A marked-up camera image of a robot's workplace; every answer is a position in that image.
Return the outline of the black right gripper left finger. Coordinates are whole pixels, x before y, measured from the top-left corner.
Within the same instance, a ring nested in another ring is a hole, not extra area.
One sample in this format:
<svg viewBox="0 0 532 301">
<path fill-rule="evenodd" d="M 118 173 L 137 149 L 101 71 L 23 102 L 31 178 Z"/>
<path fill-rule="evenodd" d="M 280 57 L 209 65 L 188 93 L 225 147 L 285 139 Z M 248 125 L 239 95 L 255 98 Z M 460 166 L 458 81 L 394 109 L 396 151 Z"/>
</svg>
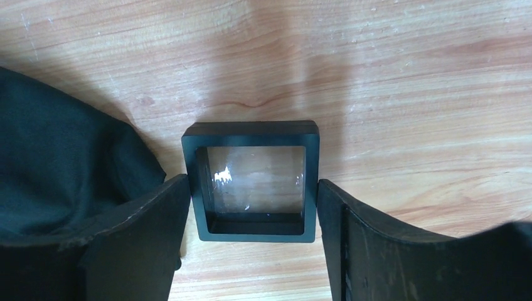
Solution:
<svg viewBox="0 0 532 301">
<path fill-rule="evenodd" d="M 2 300 L 167 300 L 191 201 L 188 177 L 55 235 L 1 240 Z"/>
</svg>

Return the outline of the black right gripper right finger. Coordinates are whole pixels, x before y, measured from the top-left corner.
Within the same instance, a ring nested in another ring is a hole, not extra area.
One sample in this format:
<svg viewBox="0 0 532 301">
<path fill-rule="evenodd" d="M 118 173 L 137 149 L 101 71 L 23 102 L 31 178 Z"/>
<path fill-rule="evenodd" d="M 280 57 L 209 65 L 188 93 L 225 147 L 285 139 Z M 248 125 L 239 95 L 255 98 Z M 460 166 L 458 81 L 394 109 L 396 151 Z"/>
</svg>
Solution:
<svg viewBox="0 0 532 301">
<path fill-rule="evenodd" d="M 530 300 L 531 223 L 463 238 L 375 209 L 327 179 L 317 215 L 333 300 Z"/>
</svg>

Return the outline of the black printed t-shirt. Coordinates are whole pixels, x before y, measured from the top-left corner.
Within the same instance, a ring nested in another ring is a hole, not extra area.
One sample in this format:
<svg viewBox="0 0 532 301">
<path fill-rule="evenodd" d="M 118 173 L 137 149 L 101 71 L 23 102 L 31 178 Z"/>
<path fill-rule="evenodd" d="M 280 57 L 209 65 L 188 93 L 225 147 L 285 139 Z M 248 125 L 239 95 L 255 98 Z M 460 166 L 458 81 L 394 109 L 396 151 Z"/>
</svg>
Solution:
<svg viewBox="0 0 532 301">
<path fill-rule="evenodd" d="M 1 69 L 2 240 L 68 231 L 165 177 L 128 123 Z"/>
</svg>

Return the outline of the black square display box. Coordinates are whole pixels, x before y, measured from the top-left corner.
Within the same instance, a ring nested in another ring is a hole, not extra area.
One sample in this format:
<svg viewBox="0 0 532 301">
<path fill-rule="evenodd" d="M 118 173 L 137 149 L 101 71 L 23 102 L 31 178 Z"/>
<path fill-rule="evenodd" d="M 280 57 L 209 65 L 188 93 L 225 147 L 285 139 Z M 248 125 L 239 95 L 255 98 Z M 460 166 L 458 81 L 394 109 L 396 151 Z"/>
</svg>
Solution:
<svg viewBox="0 0 532 301">
<path fill-rule="evenodd" d="M 181 143 L 202 241 L 314 241 L 314 121 L 197 122 Z"/>
</svg>

